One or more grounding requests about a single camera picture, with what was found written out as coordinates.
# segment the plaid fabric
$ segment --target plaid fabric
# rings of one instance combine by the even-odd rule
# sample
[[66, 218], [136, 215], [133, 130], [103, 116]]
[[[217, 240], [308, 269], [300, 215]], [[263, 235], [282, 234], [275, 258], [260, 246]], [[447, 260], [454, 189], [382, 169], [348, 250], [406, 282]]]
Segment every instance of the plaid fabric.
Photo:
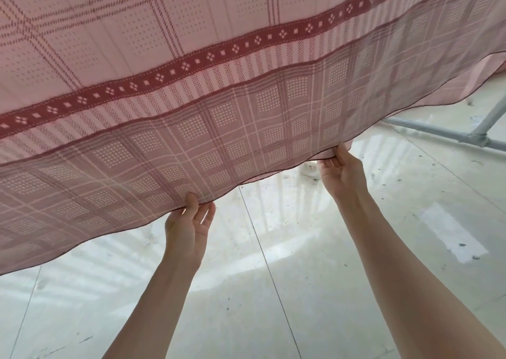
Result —
[[506, 61], [506, 0], [0, 3], [0, 273], [329, 157]]

